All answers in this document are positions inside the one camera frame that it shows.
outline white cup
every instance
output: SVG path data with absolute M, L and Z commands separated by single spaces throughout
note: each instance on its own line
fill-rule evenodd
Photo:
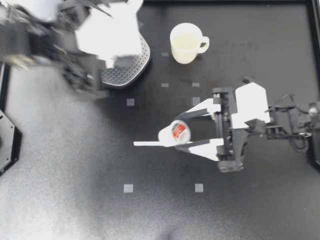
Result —
M 162 146 L 173 147 L 187 144 L 191 139 L 191 132 L 184 121 L 174 120 L 159 132 L 158 139 Z
M 192 23 L 180 23 L 170 33 L 173 58 L 180 64 L 189 64 L 209 48 L 209 38 L 203 36 L 200 28 Z

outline white mug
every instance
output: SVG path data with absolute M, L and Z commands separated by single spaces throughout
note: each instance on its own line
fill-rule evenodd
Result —
M 180 23 L 170 33 L 173 58 L 180 64 L 189 64 L 209 48 L 209 38 L 203 36 L 200 28 L 192 23 Z

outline mug handle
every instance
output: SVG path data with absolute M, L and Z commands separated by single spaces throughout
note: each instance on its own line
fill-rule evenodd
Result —
M 198 54 L 203 54 L 208 50 L 209 45 L 210 45 L 210 40 L 209 40 L 209 38 L 207 36 L 203 36 L 202 40 L 201 40 L 201 43 L 203 43 L 204 46 L 199 47 Z

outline red label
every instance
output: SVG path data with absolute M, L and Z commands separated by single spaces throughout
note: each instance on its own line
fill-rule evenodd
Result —
M 179 123 L 174 129 L 173 129 L 173 138 L 176 140 L 180 137 L 180 134 L 186 130 L 186 126 Z

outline black table surface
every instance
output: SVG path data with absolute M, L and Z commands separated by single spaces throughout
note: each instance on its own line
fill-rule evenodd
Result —
M 152 62 L 115 97 L 87 99 L 52 67 L 11 71 L 6 114 L 23 139 L 19 161 L 0 177 L 0 239 L 319 239 L 320 173 L 288 142 L 252 137 L 245 169 L 234 173 L 173 148 L 133 146 L 157 140 L 194 97 L 248 75 L 269 103 L 285 93 L 318 100 L 306 7 L 147 4 L 138 18 Z M 170 54 L 170 30 L 182 22 L 210 38 L 188 65 Z M 195 139 L 214 135 L 210 122 L 192 126 Z

